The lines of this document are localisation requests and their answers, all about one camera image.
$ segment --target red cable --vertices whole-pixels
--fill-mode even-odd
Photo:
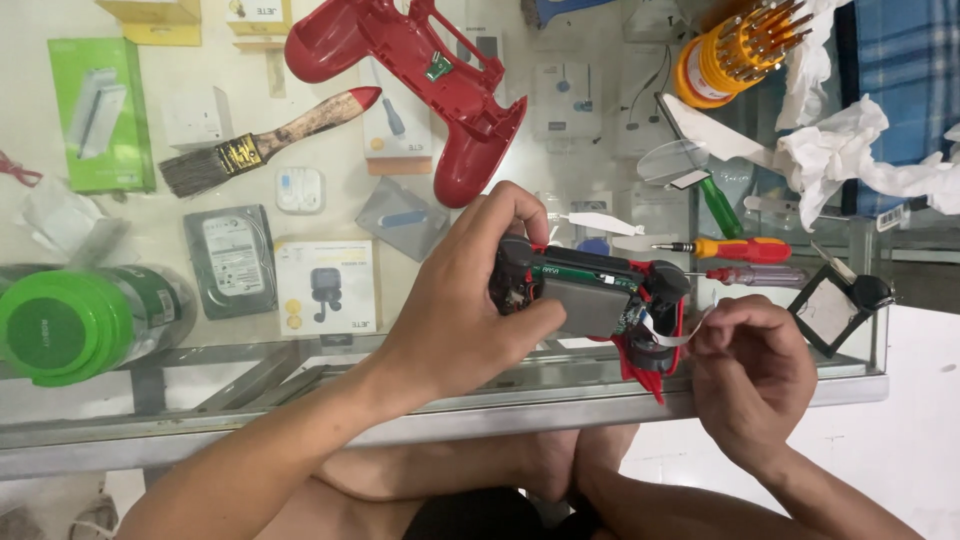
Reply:
[[[28,171],[23,168],[23,165],[17,163],[4,154],[3,150],[0,150],[0,173],[12,175],[16,178],[21,184],[26,185],[27,187],[33,187],[40,179],[43,178],[43,175],[36,171]],[[36,180],[27,180],[27,177],[34,177]]]

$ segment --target green lid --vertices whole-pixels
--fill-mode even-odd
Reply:
[[[34,384],[87,380],[123,360],[132,342],[130,305],[96,274],[34,274],[0,298],[0,356]]]

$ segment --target screwdriver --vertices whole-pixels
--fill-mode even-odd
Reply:
[[[697,238],[692,242],[657,244],[653,247],[678,253],[692,253],[696,258],[717,257],[755,264],[779,264],[793,255],[790,246],[776,238],[747,238],[746,240]]]
[[[810,275],[801,268],[791,266],[728,266],[707,270],[706,274],[686,274],[704,276],[708,280],[717,280],[724,285],[747,285],[751,287],[787,287],[804,288],[810,281]]]

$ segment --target glass display case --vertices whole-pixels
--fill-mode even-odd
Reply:
[[[184,89],[218,88],[228,99],[228,114],[235,134],[240,135],[270,131],[326,97],[360,85],[357,68],[319,85],[298,81],[282,65],[277,70],[276,64],[271,64],[276,62],[276,49],[234,45],[238,38],[225,20],[224,2],[203,0],[201,5],[201,46],[137,47],[155,162],[179,154],[168,145],[172,135],[164,127],[164,115],[172,96]],[[295,0],[294,19],[306,16],[316,5],[315,1]],[[495,173],[495,182],[516,182],[537,193],[548,203],[548,210],[556,205],[557,213],[569,211],[576,203],[600,201],[621,219],[644,225],[647,234],[676,234],[681,241],[698,235],[719,237],[696,188],[668,191],[645,185],[636,175],[637,159],[617,156],[620,114],[636,105],[636,99],[631,104],[621,92],[624,78],[635,74],[622,72],[627,45],[619,3],[558,17],[540,31],[524,24],[516,0],[447,0],[438,1],[438,6],[461,28],[497,28],[502,33],[499,54],[506,67],[504,98],[513,102],[530,96],[527,119]],[[41,171],[44,182],[65,179],[70,173],[64,161],[63,123],[47,40],[120,37],[122,29],[92,0],[18,2],[9,9],[12,13],[0,21],[0,50],[5,51],[0,63],[6,73],[18,74],[19,83],[4,85],[2,90],[5,99],[0,102],[0,119],[5,130],[0,135],[0,150],[22,162],[24,168]],[[664,45],[657,46],[663,50]],[[596,136],[545,138],[538,131],[540,114],[554,107],[537,88],[538,66],[548,63],[559,63],[564,69],[575,64],[590,66],[591,98],[602,116]],[[670,91],[666,72],[661,76],[656,86],[663,84],[663,89]],[[772,147],[777,135],[773,119],[780,109],[782,87],[782,78],[769,78],[710,114]],[[652,120],[659,116],[656,109],[644,110],[642,116],[641,130],[665,128],[665,123]],[[431,124],[435,168],[445,145],[446,127],[436,117]],[[284,150],[267,166],[194,198],[173,196],[158,173],[156,192],[103,192],[90,198],[103,214],[129,223],[116,243],[135,254],[136,264],[167,268],[182,278],[194,297],[202,292],[197,288],[195,261],[184,235],[183,218],[188,214],[262,205],[269,221],[270,238],[266,240],[272,240],[265,244],[273,244],[272,249],[287,241],[372,239],[376,331],[292,340],[281,336],[277,309],[222,320],[210,320],[200,309],[192,331],[177,348],[146,354],[67,386],[33,385],[8,362],[0,362],[0,479],[176,462],[272,406],[335,380],[374,351],[403,307],[420,264],[373,238],[355,222],[380,180],[365,162],[363,130],[363,123],[357,120],[315,135]],[[673,138],[665,133],[658,136]],[[322,212],[295,215],[280,211],[275,176],[283,167],[308,167],[323,173],[326,204]],[[890,279],[890,235],[878,233],[873,221],[820,220],[811,235],[789,216],[744,209],[742,201],[747,195],[785,195],[782,177],[744,160],[712,160],[709,168],[747,235],[775,236],[793,245],[790,264],[811,272],[824,265],[809,248],[809,241],[815,238],[854,272]],[[391,177],[432,208],[440,207],[432,195],[432,174]],[[15,179],[0,175],[0,215],[5,216],[0,222],[0,266],[66,263],[16,223],[14,217],[26,208],[31,192]],[[458,215],[459,211],[453,210],[451,220]],[[567,233],[576,238],[585,232]],[[618,250],[613,254],[637,260],[662,258],[689,272],[719,264],[686,254]],[[782,306],[798,294],[792,289],[725,286],[702,277],[693,280],[689,313],[707,306],[714,291],[720,297],[766,294]],[[363,433],[352,444],[399,444],[694,414],[690,380],[682,365],[664,382],[666,405],[658,405],[635,381],[621,379],[616,349],[598,345],[573,335],[551,336],[516,368],[477,391],[432,403]],[[882,311],[834,358],[814,354],[821,383],[813,404],[885,399],[885,349],[886,313]]]

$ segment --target leg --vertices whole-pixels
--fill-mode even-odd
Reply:
[[[308,480],[255,540],[400,540],[423,501],[357,501]]]
[[[621,477],[620,461],[634,439],[631,426],[583,430],[574,482],[606,528],[620,538],[822,538],[757,504],[692,487]]]
[[[363,448],[334,454],[314,477],[372,502],[510,486],[559,501],[570,483],[577,431]]]

